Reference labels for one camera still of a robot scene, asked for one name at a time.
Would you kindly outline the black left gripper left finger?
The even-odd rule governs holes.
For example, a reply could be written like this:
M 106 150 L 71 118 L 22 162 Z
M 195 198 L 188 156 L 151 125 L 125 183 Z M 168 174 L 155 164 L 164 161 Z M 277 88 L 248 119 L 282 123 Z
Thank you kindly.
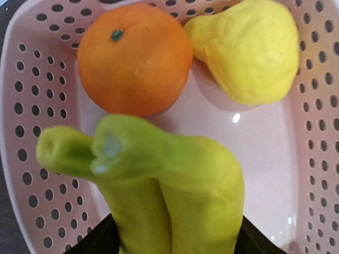
M 119 235 L 111 214 L 107 215 L 69 254 L 118 254 Z

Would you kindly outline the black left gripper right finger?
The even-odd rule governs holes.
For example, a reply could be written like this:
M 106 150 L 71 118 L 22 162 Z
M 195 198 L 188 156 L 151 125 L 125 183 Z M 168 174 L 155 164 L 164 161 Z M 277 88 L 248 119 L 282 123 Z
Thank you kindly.
M 243 216 L 237 239 L 238 254 L 279 254 L 282 249 L 273 244 L 251 221 Z

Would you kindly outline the yellow toy bananas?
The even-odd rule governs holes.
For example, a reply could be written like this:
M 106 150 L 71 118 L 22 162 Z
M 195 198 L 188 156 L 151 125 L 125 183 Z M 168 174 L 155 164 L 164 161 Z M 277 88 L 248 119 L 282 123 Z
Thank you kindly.
M 93 182 L 118 228 L 121 253 L 233 253 L 244 178 L 217 141 L 110 114 L 95 135 L 56 125 L 35 153 L 41 167 Z

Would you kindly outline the orange toy fruit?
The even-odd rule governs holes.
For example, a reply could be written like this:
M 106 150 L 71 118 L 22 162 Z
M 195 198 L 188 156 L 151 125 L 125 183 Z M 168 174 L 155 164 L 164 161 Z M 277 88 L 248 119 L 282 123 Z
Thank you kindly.
M 103 13 L 77 50 L 81 85 L 109 113 L 149 116 L 180 96 L 193 63 L 182 24 L 163 10 L 135 3 Z

